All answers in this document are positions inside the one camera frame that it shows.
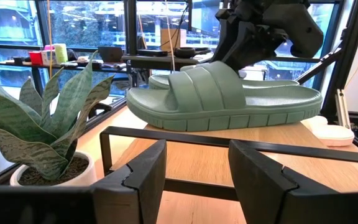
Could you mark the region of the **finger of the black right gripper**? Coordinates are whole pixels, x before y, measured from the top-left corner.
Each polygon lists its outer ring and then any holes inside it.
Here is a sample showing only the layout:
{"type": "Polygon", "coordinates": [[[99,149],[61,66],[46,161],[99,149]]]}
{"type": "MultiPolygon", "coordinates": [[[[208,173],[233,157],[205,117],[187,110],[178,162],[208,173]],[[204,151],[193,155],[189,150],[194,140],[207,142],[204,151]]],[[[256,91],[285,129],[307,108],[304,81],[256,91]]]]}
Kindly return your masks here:
{"type": "Polygon", "coordinates": [[[219,44],[211,61],[220,61],[238,71],[275,57],[275,50],[286,40],[287,33],[282,29],[244,21],[221,21],[219,44]]]}

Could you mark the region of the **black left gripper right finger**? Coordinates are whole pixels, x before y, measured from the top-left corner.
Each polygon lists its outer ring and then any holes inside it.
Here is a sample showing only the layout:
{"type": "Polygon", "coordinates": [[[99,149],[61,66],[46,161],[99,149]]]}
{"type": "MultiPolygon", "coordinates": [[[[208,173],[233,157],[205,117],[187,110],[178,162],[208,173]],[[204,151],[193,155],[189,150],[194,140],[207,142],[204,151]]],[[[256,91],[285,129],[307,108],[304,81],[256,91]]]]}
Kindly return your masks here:
{"type": "Polygon", "coordinates": [[[231,140],[229,166],[247,224],[318,224],[337,192],[240,141],[231,140]]]}

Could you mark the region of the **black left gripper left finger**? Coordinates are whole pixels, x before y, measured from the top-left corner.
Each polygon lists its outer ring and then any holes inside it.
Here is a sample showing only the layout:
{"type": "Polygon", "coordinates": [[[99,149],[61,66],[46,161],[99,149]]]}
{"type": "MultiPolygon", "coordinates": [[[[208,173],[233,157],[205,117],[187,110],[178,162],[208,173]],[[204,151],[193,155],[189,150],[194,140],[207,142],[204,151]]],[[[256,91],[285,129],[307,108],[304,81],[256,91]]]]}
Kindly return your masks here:
{"type": "Polygon", "coordinates": [[[158,140],[94,183],[96,224],[156,224],[166,164],[167,143],[158,140]]]}

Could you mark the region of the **green foam slide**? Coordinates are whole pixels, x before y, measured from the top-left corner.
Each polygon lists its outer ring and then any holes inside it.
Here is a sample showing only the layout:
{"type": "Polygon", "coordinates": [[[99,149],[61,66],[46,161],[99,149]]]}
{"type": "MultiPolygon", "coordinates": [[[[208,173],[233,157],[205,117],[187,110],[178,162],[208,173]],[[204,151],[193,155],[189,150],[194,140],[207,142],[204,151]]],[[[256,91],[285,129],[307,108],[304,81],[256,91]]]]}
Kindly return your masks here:
{"type": "Polygon", "coordinates": [[[171,75],[152,75],[149,85],[153,89],[265,89],[285,86],[299,86],[294,80],[252,81],[239,78],[237,72],[222,62],[186,66],[171,75]]]}
{"type": "Polygon", "coordinates": [[[301,85],[245,88],[222,62],[168,76],[167,90],[131,88],[127,106],[148,124],[170,131],[215,131],[296,123],[319,113],[321,93],[301,85]]]}

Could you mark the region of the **pink foam slide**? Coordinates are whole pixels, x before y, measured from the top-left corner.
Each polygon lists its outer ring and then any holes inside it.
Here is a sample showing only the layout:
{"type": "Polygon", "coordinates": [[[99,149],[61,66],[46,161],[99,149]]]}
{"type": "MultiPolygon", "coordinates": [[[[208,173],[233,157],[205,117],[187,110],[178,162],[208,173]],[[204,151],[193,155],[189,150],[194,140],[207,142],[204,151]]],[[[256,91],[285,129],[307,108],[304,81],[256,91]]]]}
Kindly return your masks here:
{"type": "Polygon", "coordinates": [[[344,126],[328,124],[328,120],[323,116],[304,119],[301,123],[325,146],[349,146],[355,137],[354,133],[344,126]]]}

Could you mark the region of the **black headphones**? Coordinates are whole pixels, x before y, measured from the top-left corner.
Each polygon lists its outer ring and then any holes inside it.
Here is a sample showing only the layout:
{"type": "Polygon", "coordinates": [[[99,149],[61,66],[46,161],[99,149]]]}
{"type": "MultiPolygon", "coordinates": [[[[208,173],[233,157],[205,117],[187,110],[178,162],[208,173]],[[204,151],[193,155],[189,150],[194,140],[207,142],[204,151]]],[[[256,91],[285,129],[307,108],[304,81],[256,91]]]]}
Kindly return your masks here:
{"type": "Polygon", "coordinates": [[[192,58],[195,55],[204,55],[210,52],[211,49],[207,47],[200,47],[200,48],[180,47],[180,48],[176,48],[173,54],[178,58],[192,58]]]}

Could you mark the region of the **cardboard box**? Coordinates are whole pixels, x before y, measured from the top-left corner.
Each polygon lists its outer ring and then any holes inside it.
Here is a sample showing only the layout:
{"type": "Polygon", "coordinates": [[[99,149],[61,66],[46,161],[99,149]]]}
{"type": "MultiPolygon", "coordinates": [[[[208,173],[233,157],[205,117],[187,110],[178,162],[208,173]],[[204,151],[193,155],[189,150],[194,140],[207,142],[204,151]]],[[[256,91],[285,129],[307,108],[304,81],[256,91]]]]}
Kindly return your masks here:
{"type": "Polygon", "coordinates": [[[187,30],[185,29],[161,29],[160,30],[160,49],[170,52],[170,42],[173,50],[186,45],[187,30]]]}

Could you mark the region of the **black desk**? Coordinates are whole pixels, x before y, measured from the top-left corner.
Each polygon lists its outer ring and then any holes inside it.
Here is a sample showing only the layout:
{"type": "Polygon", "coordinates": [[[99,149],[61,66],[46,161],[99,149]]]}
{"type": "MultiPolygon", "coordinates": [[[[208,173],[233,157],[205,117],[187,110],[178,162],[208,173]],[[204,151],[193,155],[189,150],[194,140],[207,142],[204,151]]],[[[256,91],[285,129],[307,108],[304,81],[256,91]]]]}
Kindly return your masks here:
{"type": "MultiPolygon", "coordinates": [[[[184,66],[206,63],[213,57],[213,54],[195,55],[193,58],[174,57],[175,71],[179,71],[184,66]]],[[[148,57],[141,55],[123,55],[124,61],[129,61],[132,68],[144,68],[155,70],[170,70],[171,56],[164,57],[148,57]]]]}

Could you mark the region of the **snake plant in white pot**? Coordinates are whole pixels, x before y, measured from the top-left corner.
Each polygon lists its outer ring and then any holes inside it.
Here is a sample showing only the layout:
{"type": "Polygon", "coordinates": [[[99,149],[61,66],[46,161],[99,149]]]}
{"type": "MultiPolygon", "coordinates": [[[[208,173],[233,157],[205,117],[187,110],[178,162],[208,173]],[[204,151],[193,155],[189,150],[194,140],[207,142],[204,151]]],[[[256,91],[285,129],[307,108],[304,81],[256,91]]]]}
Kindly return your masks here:
{"type": "Polygon", "coordinates": [[[59,86],[57,72],[42,94],[28,79],[14,98],[0,86],[0,153],[19,164],[11,186],[90,185],[94,161],[77,152],[91,110],[111,91],[112,77],[93,84],[91,64],[59,86]]]}

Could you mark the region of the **yellow-green cylinder container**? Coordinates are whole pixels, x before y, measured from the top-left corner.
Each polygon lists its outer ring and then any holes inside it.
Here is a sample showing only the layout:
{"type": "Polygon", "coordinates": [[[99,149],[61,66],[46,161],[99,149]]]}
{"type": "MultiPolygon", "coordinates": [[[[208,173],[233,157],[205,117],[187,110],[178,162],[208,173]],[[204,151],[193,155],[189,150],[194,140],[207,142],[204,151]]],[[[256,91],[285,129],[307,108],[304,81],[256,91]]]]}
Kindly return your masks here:
{"type": "Polygon", "coordinates": [[[58,64],[68,61],[67,46],[66,44],[54,44],[55,56],[58,64]]]}

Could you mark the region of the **small white box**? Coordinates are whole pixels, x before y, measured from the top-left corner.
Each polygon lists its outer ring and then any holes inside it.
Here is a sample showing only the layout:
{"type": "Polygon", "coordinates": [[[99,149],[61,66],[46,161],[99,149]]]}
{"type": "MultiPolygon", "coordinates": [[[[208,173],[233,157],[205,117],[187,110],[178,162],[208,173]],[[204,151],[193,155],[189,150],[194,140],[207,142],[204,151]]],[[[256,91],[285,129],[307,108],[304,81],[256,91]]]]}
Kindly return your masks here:
{"type": "Polygon", "coordinates": [[[57,64],[57,58],[55,50],[43,50],[40,52],[42,57],[42,65],[55,65],[57,64]]]}

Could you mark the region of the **small red box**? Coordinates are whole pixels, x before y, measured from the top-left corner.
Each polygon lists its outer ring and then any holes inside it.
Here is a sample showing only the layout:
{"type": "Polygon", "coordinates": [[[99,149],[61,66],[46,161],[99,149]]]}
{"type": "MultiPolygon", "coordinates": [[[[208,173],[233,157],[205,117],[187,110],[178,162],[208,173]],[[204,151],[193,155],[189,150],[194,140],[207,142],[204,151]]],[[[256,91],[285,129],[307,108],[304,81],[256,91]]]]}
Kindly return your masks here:
{"type": "Polygon", "coordinates": [[[29,58],[32,65],[43,65],[42,53],[40,51],[30,51],[29,58]]]}

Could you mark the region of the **black rig frame post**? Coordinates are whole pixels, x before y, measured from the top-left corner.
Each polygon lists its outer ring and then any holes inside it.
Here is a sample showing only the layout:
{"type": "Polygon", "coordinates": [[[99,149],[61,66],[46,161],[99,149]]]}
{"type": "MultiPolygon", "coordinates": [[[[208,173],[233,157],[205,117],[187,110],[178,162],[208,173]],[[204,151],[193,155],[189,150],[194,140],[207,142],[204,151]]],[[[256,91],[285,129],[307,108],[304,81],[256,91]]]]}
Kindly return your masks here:
{"type": "Polygon", "coordinates": [[[323,107],[320,114],[331,118],[335,117],[336,103],[335,96],[336,90],[343,90],[349,76],[351,65],[353,63],[356,51],[358,48],[358,0],[354,0],[351,13],[349,15],[344,37],[342,39],[342,53],[336,60],[336,64],[329,81],[328,89],[324,98],[323,107]]]}

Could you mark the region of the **wooden shelf black metal frame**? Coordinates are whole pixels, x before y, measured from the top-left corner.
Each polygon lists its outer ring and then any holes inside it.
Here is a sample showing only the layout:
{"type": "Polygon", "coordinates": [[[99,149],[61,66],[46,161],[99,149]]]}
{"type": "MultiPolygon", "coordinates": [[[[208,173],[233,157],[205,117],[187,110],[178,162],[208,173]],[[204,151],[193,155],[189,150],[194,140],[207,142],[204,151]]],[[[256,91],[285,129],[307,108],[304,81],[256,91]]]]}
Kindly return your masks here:
{"type": "Polygon", "coordinates": [[[327,148],[302,123],[182,133],[151,126],[108,126],[99,140],[104,174],[118,170],[153,143],[163,144],[166,191],[236,200],[228,147],[230,140],[238,140],[338,192],[358,192],[358,147],[327,148]]]}

